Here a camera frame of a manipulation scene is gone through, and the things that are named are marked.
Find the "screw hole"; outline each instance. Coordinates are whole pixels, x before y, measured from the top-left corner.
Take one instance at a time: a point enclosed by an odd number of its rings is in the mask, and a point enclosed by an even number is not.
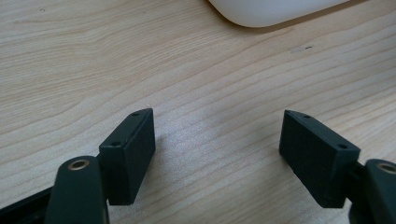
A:
[[[344,145],[344,144],[338,144],[337,146],[339,146],[339,147],[342,148],[342,149],[347,149],[347,146]]]
[[[387,172],[392,175],[396,175],[396,167],[394,167],[392,165],[389,165],[386,163],[379,163],[377,166],[379,169],[381,169],[384,172]]]
[[[69,170],[76,171],[76,170],[84,169],[89,164],[90,164],[90,162],[87,160],[73,161],[72,163],[69,164],[69,166],[67,168]]]
[[[121,142],[112,142],[111,146],[113,147],[119,147],[121,145]]]

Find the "wooden table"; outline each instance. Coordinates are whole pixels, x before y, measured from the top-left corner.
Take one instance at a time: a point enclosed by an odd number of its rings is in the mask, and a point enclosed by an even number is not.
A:
[[[157,151],[137,201],[111,223],[347,223],[278,154],[285,109],[396,162],[396,1],[277,29],[206,1],[0,2],[0,207],[97,155],[152,107]]]

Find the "white object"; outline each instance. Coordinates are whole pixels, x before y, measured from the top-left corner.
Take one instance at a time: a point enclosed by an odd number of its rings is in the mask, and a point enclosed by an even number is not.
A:
[[[247,27],[271,26],[348,0],[209,0],[228,20]]]

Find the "white mouse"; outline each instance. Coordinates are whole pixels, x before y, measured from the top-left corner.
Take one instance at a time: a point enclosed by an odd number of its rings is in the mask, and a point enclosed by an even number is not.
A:
[[[271,26],[348,0],[209,0],[228,20],[247,27]]]

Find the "wood grain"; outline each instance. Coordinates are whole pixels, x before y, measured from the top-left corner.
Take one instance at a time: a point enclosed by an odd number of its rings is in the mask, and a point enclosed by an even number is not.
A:
[[[371,0],[275,30],[206,1],[0,1],[0,207],[96,155],[152,107],[157,152],[112,223],[347,223],[277,152],[285,109],[396,162],[396,2]]]

